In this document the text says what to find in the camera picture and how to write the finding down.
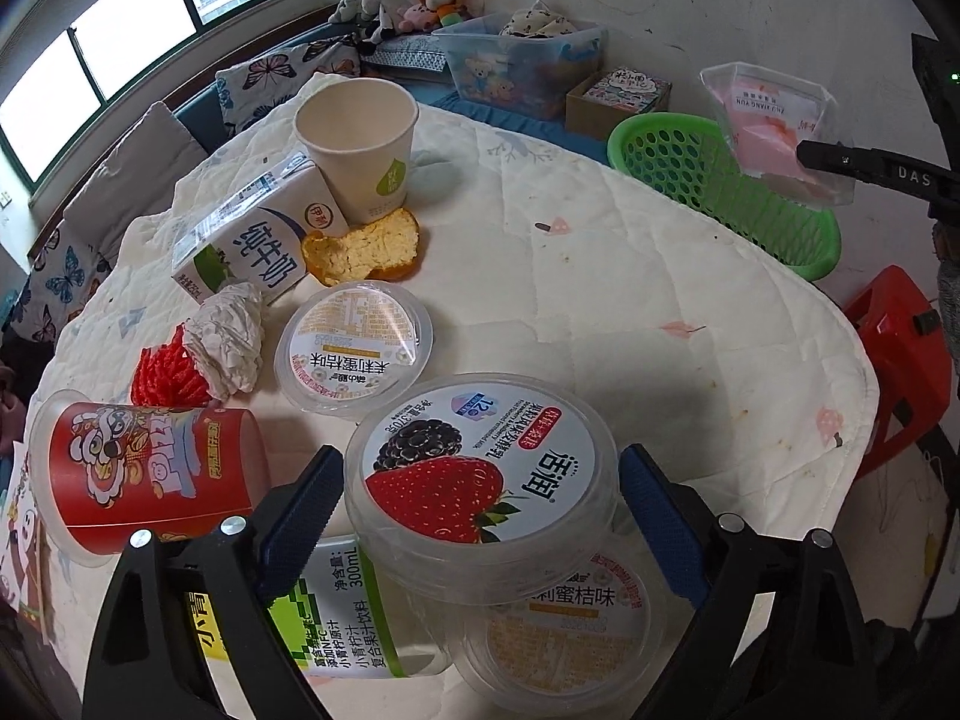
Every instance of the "blue gripper pad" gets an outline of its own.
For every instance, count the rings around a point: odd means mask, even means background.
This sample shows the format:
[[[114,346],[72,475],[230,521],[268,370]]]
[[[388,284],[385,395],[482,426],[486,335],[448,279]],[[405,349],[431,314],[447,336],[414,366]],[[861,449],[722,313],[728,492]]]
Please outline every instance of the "blue gripper pad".
[[[647,450],[640,445],[623,450],[620,491],[670,589],[688,599],[693,608],[699,608],[709,593],[700,542],[647,467],[645,460],[649,459]]]
[[[260,545],[256,593],[266,605],[287,595],[299,579],[344,491],[344,458],[332,446],[323,447],[308,468],[309,476],[301,474],[292,485],[285,510]]]

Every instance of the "blackberry image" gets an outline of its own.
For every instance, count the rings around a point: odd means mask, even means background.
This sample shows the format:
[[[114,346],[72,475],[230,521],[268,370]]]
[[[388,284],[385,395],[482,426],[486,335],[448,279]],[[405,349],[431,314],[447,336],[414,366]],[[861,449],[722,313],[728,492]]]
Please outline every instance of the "blackberry image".
[[[402,469],[419,460],[457,454],[463,437],[453,425],[439,419],[415,419],[380,447],[373,472]]]

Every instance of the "orange plush toy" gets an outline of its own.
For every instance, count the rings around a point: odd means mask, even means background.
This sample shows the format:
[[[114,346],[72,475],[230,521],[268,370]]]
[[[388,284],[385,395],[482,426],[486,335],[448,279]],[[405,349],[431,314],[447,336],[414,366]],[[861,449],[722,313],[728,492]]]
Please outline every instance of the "orange plush toy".
[[[441,26],[450,26],[470,18],[467,9],[457,0],[420,0],[427,10],[432,10],[440,19]]]

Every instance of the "green plastic basket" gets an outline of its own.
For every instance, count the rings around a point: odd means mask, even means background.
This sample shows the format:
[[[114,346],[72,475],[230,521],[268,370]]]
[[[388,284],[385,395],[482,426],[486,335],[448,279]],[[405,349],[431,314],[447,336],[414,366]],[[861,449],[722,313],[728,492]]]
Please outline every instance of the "green plastic basket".
[[[616,170],[715,218],[808,281],[840,259],[840,227],[743,175],[716,122],[680,113],[646,113],[617,125],[607,141]]]

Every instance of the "plastic bag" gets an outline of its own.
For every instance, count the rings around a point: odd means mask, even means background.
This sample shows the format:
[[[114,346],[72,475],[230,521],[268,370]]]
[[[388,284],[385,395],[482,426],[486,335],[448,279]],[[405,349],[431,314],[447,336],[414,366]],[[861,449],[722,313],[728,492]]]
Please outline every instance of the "plastic bag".
[[[797,160],[803,140],[851,146],[840,132],[837,101],[824,87],[744,62],[707,68],[700,79],[746,175],[815,208],[853,202],[852,178],[808,170]]]

